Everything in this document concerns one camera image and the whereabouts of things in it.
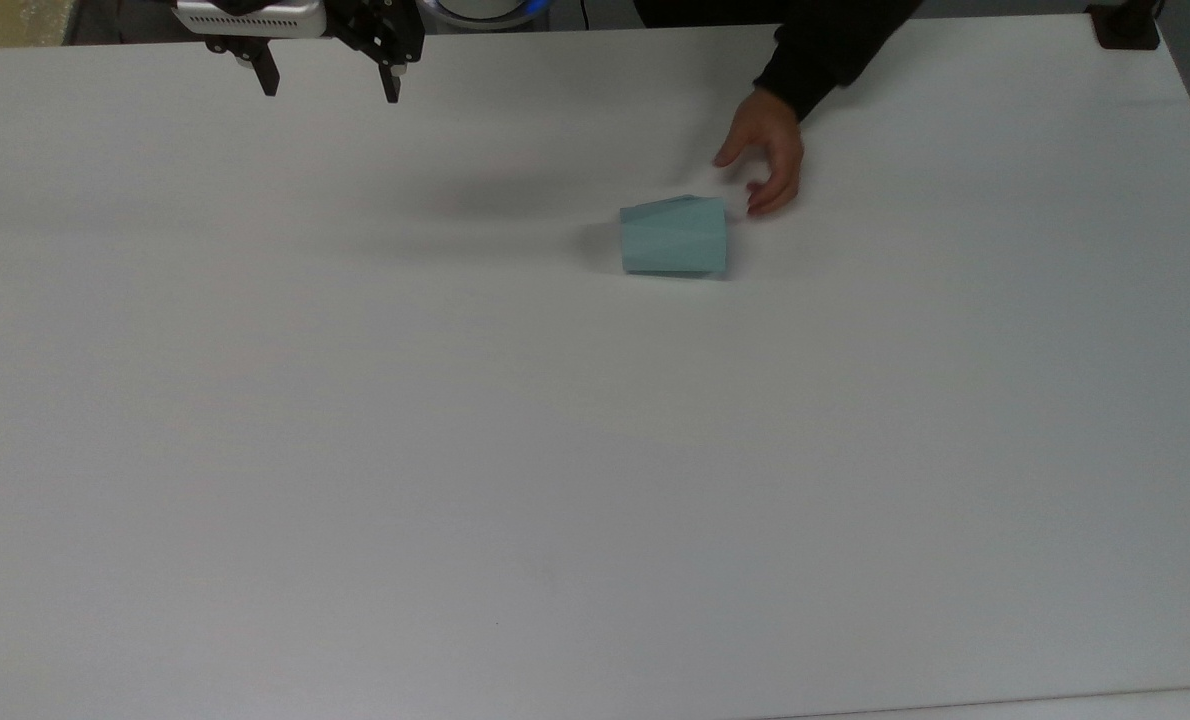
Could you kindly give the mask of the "person's bare hand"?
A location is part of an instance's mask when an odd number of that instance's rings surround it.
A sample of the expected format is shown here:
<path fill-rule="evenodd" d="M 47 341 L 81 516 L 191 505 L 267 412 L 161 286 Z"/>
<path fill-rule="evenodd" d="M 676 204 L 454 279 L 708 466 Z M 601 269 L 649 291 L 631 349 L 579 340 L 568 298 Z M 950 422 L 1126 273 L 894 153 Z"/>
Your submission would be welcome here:
<path fill-rule="evenodd" d="M 732 115 L 724 143 L 710 164 L 728 168 L 746 152 L 768 161 L 768 179 L 747 186 L 749 217 L 769 217 L 795 201 L 804 173 L 804 140 L 793 106 L 764 88 L 754 88 Z"/>

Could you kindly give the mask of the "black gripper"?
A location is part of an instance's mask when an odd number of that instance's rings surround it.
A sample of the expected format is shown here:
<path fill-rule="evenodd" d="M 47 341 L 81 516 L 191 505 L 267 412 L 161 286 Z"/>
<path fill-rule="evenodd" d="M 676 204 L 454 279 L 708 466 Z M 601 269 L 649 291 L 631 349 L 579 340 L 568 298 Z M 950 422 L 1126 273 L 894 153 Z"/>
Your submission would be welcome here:
<path fill-rule="evenodd" d="M 416 1 L 326 1 L 327 32 L 375 60 L 386 101 L 397 104 L 403 65 L 421 60 L 425 26 Z M 278 94 L 280 71 L 269 38 L 206 38 L 211 54 L 228 54 L 252 70 L 263 95 Z"/>

